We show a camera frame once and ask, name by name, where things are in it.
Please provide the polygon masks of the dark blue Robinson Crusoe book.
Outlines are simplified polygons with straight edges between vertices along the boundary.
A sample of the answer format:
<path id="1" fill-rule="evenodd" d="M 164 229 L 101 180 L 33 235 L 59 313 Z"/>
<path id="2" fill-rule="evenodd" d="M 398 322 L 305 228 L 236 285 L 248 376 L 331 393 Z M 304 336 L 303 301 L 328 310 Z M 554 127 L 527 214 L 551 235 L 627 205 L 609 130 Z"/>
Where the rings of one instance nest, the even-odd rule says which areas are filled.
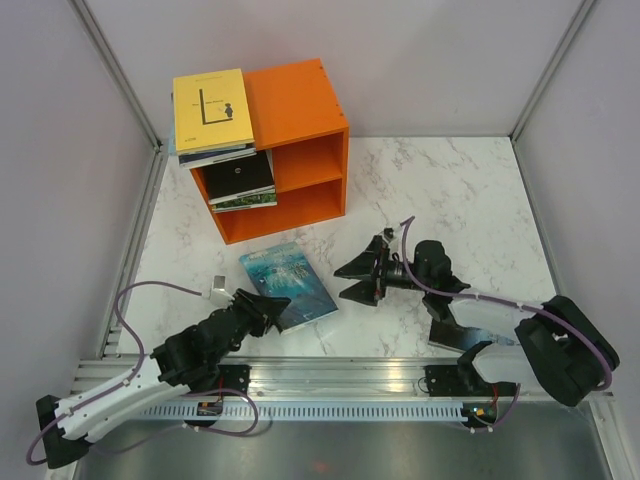
<path id="1" fill-rule="evenodd" d="M 254 144 L 240 145 L 236 147 L 214 149 L 198 153 L 180 154 L 179 166 L 185 169 L 201 168 L 230 160 L 252 156 L 256 153 Z"/>

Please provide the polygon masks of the grey Great Gatsby book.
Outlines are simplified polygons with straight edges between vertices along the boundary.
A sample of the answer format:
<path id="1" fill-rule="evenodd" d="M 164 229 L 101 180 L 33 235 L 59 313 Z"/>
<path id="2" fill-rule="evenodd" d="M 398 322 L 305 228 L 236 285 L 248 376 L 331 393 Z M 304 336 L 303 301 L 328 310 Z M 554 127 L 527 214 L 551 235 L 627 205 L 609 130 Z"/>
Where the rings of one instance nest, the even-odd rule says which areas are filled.
<path id="1" fill-rule="evenodd" d="M 276 190 L 274 188 L 254 194 L 242 194 L 239 197 L 229 200 L 210 200 L 209 204 L 216 208 L 231 208 L 240 205 L 253 205 L 260 203 L 274 203 L 276 201 Z"/>

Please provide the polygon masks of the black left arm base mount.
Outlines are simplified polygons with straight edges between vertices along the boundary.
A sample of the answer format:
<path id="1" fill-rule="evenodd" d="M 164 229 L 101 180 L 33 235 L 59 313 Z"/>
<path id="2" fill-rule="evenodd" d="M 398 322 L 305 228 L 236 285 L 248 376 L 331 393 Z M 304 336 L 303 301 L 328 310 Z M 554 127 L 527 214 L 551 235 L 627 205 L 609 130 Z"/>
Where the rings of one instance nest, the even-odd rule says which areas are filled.
<path id="1" fill-rule="evenodd" d="M 192 396 L 224 398 L 236 395 L 237 391 L 246 394 L 250 384 L 251 367 L 248 364 L 220 365 L 218 377 L 208 388 L 191 392 Z"/>

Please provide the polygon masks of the green Alice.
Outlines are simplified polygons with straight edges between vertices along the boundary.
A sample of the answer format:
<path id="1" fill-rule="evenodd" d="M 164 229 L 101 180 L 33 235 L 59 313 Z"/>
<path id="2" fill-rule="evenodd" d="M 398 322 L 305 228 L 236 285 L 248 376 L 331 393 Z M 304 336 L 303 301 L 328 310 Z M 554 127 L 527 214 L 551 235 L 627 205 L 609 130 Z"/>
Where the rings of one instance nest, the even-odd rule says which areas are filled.
<path id="1" fill-rule="evenodd" d="M 272 207 L 277 205 L 275 192 L 267 192 L 255 195 L 244 196 L 238 199 L 219 202 L 211 206 L 211 210 L 216 213 L 226 213 L 232 211 Z"/>

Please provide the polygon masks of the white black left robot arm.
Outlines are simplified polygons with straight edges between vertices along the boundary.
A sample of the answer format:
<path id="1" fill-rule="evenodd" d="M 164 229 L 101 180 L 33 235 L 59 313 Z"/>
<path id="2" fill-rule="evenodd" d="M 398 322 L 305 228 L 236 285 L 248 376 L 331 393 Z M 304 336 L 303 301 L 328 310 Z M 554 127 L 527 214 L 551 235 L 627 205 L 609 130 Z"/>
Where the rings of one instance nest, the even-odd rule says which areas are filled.
<path id="1" fill-rule="evenodd" d="M 122 423 L 157 404 L 182 395 L 211 395 L 220 362 L 240 349 L 248 336 L 260 338 L 281 330 L 287 297 L 267 297 L 238 289 L 226 305 L 178 334 L 151 353 L 126 323 L 118 305 L 114 313 L 139 348 L 134 366 L 80 394 L 36 401 L 40 432 L 28 447 L 31 466 L 55 470 L 84 457 L 91 447 Z"/>

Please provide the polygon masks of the teal blue ocean book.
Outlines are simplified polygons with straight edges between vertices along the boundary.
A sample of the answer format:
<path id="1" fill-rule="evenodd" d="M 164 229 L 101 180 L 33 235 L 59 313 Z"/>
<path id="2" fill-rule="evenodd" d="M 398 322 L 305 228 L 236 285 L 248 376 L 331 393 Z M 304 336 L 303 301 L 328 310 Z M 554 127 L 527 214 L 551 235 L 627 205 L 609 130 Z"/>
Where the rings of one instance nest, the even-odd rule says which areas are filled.
<path id="1" fill-rule="evenodd" d="M 296 242 L 239 258 L 260 295 L 291 300 L 279 318 L 280 333 L 289 333 L 338 311 L 338 306 Z"/>

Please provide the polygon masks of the light blue paperback book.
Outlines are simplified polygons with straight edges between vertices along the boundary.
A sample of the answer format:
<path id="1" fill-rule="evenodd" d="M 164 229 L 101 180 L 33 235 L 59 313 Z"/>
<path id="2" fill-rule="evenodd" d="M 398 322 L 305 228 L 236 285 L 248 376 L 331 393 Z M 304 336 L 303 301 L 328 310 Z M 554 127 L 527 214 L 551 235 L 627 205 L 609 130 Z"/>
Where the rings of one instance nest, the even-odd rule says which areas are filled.
<path id="1" fill-rule="evenodd" d="M 168 154 L 170 156 L 177 156 L 175 125 L 171 126 L 170 134 L 168 137 Z"/>

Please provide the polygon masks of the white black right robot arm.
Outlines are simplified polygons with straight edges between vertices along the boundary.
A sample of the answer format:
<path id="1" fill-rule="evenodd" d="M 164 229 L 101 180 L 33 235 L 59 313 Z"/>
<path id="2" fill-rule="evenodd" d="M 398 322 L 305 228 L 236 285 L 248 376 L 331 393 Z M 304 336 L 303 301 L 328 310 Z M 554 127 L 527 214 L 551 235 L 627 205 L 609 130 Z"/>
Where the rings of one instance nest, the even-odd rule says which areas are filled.
<path id="1" fill-rule="evenodd" d="M 335 277 L 352 283 L 339 296 L 375 307 L 390 288 L 421 291 L 434 323 L 493 333 L 458 358 L 456 378 L 464 391 L 477 394 L 490 384 L 519 384 L 540 388 L 573 407 L 610 386 L 619 355 L 570 298 L 556 295 L 521 305 L 492 297 L 453 274 L 441 242 L 419 242 L 411 260 L 392 251 L 391 242 L 391 231 L 378 234 L 335 270 Z"/>

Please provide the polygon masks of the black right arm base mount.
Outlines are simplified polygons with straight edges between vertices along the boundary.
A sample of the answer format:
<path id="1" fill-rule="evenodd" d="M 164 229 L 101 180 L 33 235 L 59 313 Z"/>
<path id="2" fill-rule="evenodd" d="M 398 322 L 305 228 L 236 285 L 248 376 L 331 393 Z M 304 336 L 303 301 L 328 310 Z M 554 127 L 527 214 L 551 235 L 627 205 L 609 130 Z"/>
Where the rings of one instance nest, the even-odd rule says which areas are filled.
<path id="1" fill-rule="evenodd" d="M 427 365 L 424 368 L 428 393 L 433 397 L 510 397 L 515 383 L 489 383 L 472 368 L 458 365 Z"/>

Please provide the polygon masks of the black book with gold lines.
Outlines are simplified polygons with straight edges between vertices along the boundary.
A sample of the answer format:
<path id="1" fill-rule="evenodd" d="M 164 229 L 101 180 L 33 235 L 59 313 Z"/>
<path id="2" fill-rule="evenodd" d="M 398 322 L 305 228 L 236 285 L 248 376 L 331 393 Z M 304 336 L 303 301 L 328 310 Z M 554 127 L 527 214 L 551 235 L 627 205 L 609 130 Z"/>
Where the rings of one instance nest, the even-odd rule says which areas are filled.
<path id="1" fill-rule="evenodd" d="M 206 166 L 202 173 L 210 205 L 275 189 L 270 150 Z"/>

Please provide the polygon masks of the yellow Little Prince book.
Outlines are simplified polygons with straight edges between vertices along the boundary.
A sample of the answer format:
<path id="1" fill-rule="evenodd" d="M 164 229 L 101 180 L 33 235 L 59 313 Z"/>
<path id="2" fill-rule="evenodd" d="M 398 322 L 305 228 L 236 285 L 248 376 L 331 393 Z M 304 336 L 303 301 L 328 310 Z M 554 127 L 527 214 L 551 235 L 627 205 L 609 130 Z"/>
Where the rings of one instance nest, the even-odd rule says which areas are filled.
<path id="1" fill-rule="evenodd" d="M 175 147 L 179 154 L 254 141 L 243 73 L 222 70 L 173 79 Z"/>

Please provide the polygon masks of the dark night scene book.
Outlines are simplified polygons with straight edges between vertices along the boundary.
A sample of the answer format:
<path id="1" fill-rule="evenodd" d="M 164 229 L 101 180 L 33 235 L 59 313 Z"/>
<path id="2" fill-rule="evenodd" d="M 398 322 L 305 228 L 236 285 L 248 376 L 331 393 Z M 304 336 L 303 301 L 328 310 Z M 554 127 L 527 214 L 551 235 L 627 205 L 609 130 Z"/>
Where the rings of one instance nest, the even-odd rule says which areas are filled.
<path id="1" fill-rule="evenodd" d="M 478 343 L 514 346 L 514 311 L 504 306 L 480 303 L 452 303 L 436 309 L 427 306 L 432 317 L 428 342 L 448 350 L 465 352 Z"/>

